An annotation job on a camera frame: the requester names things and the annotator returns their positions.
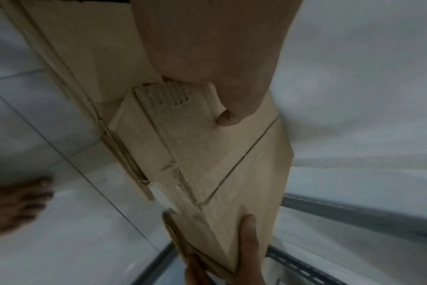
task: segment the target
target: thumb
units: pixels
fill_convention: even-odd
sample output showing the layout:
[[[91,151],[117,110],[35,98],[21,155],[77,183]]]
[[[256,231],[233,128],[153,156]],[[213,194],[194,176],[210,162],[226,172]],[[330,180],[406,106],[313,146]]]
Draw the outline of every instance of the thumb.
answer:
[[[260,272],[259,240],[256,217],[247,215],[242,219],[239,230],[240,253],[236,281],[238,284],[264,284]]]
[[[242,117],[236,116],[230,111],[226,110],[218,116],[217,124],[221,127],[229,127],[240,123],[242,120]]]

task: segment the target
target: foot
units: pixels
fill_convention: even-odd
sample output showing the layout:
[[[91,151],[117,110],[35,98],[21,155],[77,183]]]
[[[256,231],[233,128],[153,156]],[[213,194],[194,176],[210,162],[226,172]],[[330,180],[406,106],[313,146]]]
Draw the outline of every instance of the foot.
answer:
[[[37,179],[0,188],[0,235],[12,233],[37,219],[53,197],[51,179]]]

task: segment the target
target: tile grout line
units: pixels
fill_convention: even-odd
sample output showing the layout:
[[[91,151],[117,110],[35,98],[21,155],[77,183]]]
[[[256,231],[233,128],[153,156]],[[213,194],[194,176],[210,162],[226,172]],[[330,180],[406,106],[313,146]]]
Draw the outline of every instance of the tile grout line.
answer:
[[[28,124],[43,140],[45,140],[45,142],[47,144],[49,144],[54,151],[56,151],[63,159],[64,161],[68,162],[99,194],[101,194],[101,196],[107,200],[107,202],[110,203],[110,205],[112,205],[122,216],[123,218],[126,219],[126,221],[128,221],[130,223],[130,225],[132,225],[132,227],[134,227],[134,229],[136,229],[138,231],[138,233],[140,233],[140,235],[149,242],[149,244],[155,249],[157,250],[157,252],[160,252],[160,250],[157,249],[157,247],[152,244],[147,237],[145,237],[144,234],[142,234],[142,232],[95,186],[91,183],[91,181],[79,170],[77,169],[77,167],[66,157],[64,156],[47,138],[45,138],[45,136],[43,136],[18,110],[16,110],[13,106],[11,106],[9,104],[9,102],[7,102],[1,95],[0,95],[0,100],[6,104],[13,112],[15,112],[15,114],[17,114],[17,116],[19,116],[26,124]]]
[[[34,70],[29,70],[29,71],[25,71],[25,72],[16,73],[16,74],[1,76],[0,80],[9,79],[9,78],[17,77],[17,76],[24,76],[24,75],[34,74],[34,73],[38,73],[38,72],[41,72],[41,71],[44,71],[44,69],[34,69]]]

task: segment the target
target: white floor tile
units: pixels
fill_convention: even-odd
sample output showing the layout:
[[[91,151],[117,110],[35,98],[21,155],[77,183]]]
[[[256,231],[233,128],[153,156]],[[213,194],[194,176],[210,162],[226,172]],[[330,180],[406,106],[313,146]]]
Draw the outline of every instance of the white floor tile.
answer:
[[[93,125],[44,71],[1,79],[0,96],[66,157],[99,139]]]
[[[76,154],[70,161],[158,250],[168,245],[170,238],[162,223],[162,208],[157,202],[146,200],[102,143]]]
[[[0,8],[0,77],[39,69],[22,35]]]
[[[41,176],[62,157],[0,99],[0,184]]]
[[[158,252],[69,163],[33,224],[0,238],[0,285],[129,285]]]

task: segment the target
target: hand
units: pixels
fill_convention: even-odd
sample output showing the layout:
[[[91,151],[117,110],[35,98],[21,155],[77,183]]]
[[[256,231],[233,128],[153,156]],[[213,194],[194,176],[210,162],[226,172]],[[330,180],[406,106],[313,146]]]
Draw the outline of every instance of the hand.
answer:
[[[256,236],[256,218],[247,215],[240,224],[240,252],[238,269],[235,277],[236,285],[265,285],[260,272],[259,241]],[[186,285],[212,285],[201,262],[195,255],[187,257],[187,270],[185,271]]]
[[[0,235],[33,222],[53,197],[50,179],[0,188]]]
[[[215,84],[230,126],[253,114],[268,91],[301,0],[132,0],[151,64],[163,76]]]

